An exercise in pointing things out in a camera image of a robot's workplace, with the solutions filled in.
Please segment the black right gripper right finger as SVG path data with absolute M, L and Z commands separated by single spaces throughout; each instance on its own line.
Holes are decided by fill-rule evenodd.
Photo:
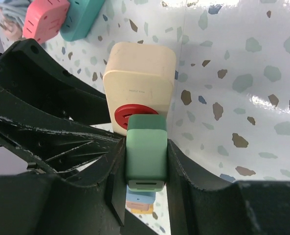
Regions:
M 290 235 L 290 181 L 226 181 L 168 140 L 174 235 Z

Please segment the beige power strip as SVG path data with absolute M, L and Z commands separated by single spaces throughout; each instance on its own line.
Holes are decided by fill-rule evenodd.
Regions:
M 176 54 L 159 45 L 119 42 L 103 75 L 112 129 L 126 135 L 133 114 L 168 115 L 174 89 Z

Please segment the tan cube plug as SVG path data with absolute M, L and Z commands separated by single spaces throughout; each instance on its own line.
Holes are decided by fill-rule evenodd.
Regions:
M 132 213 L 136 214 L 151 214 L 154 210 L 153 204 L 127 201 L 126 206 L 131 210 Z

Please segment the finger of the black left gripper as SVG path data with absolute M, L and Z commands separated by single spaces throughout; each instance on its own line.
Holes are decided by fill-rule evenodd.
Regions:
M 58 118 L 85 125 L 110 122 L 106 96 L 69 73 L 34 39 L 16 41 L 0 53 L 0 85 Z
M 32 163 L 34 171 L 106 178 L 115 159 L 111 151 L 122 138 L 95 127 L 109 121 L 108 111 L 91 109 L 53 114 L 32 107 L 0 109 L 0 145 Z

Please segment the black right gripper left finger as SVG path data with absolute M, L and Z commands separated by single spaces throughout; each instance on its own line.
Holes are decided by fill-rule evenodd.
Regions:
M 77 175 L 0 176 L 0 235 L 117 235 L 124 225 L 125 139 Z

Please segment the green cube plug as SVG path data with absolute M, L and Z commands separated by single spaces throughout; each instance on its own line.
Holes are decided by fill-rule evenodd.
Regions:
M 162 115 L 132 115 L 126 135 L 126 181 L 131 191 L 158 192 L 167 180 L 167 125 Z

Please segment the teal triangular power socket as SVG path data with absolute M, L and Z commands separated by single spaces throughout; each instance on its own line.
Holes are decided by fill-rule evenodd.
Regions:
M 70 0 L 66 19 L 60 28 L 62 38 L 67 42 L 87 36 L 105 0 Z

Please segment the pink square adapter plug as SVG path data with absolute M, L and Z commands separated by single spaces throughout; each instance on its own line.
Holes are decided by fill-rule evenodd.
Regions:
M 22 29 L 27 39 L 39 44 L 55 37 L 64 23 L 70 3 L 67 0 L 34 0 L 29 5 Z

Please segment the light blue cube plug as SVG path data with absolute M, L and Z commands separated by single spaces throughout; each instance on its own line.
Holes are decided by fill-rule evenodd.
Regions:
M 127 188 L 126 200 L 144 204 L 153 204 L 156 200 L 155 192 L 131 191 Z

